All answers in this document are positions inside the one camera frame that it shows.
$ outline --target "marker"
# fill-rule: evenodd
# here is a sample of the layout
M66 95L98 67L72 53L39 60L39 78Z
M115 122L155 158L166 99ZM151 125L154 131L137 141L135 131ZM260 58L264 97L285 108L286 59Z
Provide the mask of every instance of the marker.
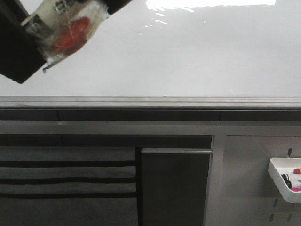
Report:
M284 181L287 180L301 180L301 174L281 174Z
M21 26L31 36L51 40L52 35L60 32L60 29L90 2L91 0L45 0Z
M290 189L301 189L301 181L299 180L287 180L286 184Z

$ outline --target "plastic wrapper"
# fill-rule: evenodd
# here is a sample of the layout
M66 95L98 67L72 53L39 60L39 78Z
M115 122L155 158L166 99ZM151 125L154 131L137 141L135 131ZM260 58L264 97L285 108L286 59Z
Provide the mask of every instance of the plastic wrapper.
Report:
M83 47L108 17L100 0L44 0L21 25L44 56L45 71Z

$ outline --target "white surface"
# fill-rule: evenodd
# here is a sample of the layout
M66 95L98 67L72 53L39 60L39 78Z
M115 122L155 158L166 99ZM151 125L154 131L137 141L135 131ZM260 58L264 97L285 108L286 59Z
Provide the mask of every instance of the white surface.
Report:
M290 203L301 203L301 192L293 192L289 189L281 174L291 172L300 166L300 158L271 158L269 162L269 174L284 200Z
M21 2L32 12L41 0ZM301 97L301 1L268 2L155 11L133 0L47 74L0 76L0 96Z

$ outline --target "label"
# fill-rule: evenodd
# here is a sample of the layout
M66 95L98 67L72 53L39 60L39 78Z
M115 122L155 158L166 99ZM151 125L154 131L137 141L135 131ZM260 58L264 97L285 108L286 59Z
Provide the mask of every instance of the label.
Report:
M39 38L46 38L53 33L53 30L50 29L37 14L24 25L24 28L28 34Z
M301 181L300 180L291 180L292 189L301 188Z
M67 7L72 7L76 0L59 0L55 3L56 11L62 15L67 11Z
M287 180L301 180L301 174L284 174Z

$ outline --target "white plastic tray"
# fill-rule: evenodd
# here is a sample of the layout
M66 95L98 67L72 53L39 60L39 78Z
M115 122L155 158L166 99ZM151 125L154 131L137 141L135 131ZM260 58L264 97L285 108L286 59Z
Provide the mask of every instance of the white plastic tray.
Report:
M293 173L295 168L301 168L301 158L271 158L268 172L284 200L290 203L301 203L301 192L289 189L281 176L281 174Z

